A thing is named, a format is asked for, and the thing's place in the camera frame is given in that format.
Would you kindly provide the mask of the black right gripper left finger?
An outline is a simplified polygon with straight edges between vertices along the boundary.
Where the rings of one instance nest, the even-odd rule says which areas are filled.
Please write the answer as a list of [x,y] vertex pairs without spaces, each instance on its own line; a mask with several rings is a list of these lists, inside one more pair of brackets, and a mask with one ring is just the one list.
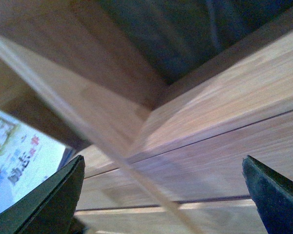
[[0,214],[0,234],[66,234],[80,198],[85,162],[77,156]]

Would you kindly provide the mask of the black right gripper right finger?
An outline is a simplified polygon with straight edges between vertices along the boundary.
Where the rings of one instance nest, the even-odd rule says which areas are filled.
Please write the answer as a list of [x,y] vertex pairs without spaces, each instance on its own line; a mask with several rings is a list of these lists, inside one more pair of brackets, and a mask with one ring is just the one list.
[[293,234],[293,181],[252,156],[242,162],[243,176],[269,234]]

